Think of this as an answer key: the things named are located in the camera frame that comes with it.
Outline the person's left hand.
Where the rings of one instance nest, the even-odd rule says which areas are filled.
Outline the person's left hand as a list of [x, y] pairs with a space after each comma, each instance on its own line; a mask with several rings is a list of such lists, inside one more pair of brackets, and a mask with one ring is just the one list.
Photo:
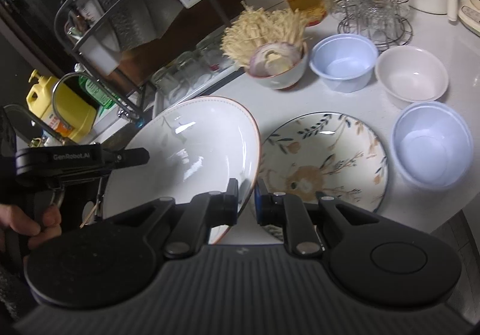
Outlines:
[[30, 250], [62, 234], [61, 214], [57, 206], [49, 206], [42, 214], [42, 226], [30, 219], [18, 206], [0, 205], [1, 211], [1, 251], [5, 250], [5, 233], [11, 229], [16, 233], [29, 236]]

